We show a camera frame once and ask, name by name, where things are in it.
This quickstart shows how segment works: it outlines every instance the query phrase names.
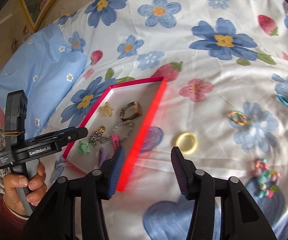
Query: red sleeve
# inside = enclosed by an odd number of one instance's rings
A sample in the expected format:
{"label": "red sleeve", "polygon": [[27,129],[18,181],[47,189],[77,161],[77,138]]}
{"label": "red sleeve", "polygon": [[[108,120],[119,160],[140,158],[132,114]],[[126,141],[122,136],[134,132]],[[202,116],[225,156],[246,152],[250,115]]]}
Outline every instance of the red sleeve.
{"label": "red sleeve", "polygon": [[3,198],[0,198],[0,232],[7,240],[16,240],[22,233],[26,220],[11,213]]}

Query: green leaf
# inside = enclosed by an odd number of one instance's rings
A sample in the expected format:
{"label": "green leaf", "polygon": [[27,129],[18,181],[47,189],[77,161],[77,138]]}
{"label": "green leaf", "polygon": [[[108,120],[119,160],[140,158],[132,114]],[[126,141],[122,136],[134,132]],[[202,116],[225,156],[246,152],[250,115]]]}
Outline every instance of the green leaf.
{"label": "green leaf", "polygon": [[271,58],[271,55],[263,54],[263,53],[257,53],[257,58],[269,65],[276,65],[276,62]]}
{"label": "green leaf", "polygon": [[132,80],[135,80],[135,78],[132,78],[132,77],[118,78],[118,79],[116,79],[116,84],[127,82],[127,81],[132,81]]}
{"label": "green leaf", "polygon": [[113,68],[109,68],[105,74],[105,81],[111,79],[114,76]]}
{"label": "green leaf", "polygon": [[274,28],[269,34],[269,36],[278,36],[278,27]]}
{"label": "green leaf", "polygon": [[182,71],[183,61],[171,62],[170,65],[172,66],[172,69],[175,69],[177,72],[181,72]]}
{"label": "green leaf", "polygon": [[236,63],[238,65],[242,65],[242,66],[249,66],[250,65],[250,61],[244,58],[239,58],[238,60],[236,60]]}

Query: human hand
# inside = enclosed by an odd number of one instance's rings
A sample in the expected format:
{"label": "human hand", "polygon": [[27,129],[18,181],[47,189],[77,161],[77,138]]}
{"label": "human hand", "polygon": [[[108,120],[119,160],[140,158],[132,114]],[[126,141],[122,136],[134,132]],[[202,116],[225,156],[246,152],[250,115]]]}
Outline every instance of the human hand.
{"label": "human hand", "polygon": [[16,188],[29,186],[29,189],[32,190],[32,192],[26,195],[26,199],[33,206],[37,206],[46,193],[47,186],[44,183],[45,177],[45,167],[41,162],[39,162],[37,167],[37,175],[30,181],[27,177],[14,173],[4,176],[5,203],[15,213],[25,216],[25,210],[17,195]]}

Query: green scrunchie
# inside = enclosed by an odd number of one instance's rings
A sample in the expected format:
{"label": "green scrunchie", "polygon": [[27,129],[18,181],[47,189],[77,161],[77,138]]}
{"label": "green scrunchie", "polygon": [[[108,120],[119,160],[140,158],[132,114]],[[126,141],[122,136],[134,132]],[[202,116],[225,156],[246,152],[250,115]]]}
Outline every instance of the green scrunchie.
{"label": "green scrunchie", "polygon": [[81,153],[81,155],[85,155],[91,152],[87,141],[80,141],[80,143],[77,146],[77,150],[79,153]]}

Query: metal bolt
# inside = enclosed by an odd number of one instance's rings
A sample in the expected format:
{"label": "metal bolt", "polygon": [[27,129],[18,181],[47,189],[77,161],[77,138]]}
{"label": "metal bolt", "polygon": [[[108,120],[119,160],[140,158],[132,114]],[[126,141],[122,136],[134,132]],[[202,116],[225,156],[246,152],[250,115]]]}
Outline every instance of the metal bolt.
{"label": "metal bolt", "polygon": [[231,180],[231,182],[233,182],[233,183],[239,182],[239,179],[238,179],[237,177],[231,177],[230,180]]}
{"label": "metal bolt", "polygon": [[198,169],[198,170],[195,171],[195,174],[203,176],[205,174],[205,171],[203,171],[201,169]]}
{"label": "metal bolt", "polygon": [[92,175],[94,175],[94,176],[99,176],[99,175],[101,175],[102,174],[102,171],[101,170],[94,170],[94,171],[92,171]]}
{"label": "metal bolt", "polygon": [[66,182],[66,178],[65,178],[65,177],[59,177],[59,178],[57,179],[57,182],[58,182],[58,183],[64,183],[64,182]]}

